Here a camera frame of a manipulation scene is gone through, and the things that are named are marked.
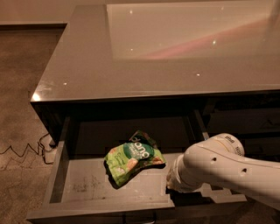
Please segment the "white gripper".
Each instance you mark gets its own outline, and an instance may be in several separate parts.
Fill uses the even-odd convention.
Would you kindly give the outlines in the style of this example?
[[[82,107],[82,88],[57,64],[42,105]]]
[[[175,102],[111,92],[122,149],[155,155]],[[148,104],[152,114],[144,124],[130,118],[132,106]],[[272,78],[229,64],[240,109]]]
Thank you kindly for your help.
[[[184,155],[173,162],[166,177],[166,186],[179,193],[191,193],[201,187],[201,181],[184,164]]]

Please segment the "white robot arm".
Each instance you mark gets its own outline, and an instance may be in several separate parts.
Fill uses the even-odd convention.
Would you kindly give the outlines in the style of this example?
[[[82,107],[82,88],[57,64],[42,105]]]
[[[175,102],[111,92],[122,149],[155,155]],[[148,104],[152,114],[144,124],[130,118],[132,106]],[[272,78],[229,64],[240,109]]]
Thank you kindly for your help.
[[[191,193],[204,183],[280,210],[280,163],[245,157],[241,142],[228,133],[187,148],[175,159],[166,178],[166,186],[179,193]]]

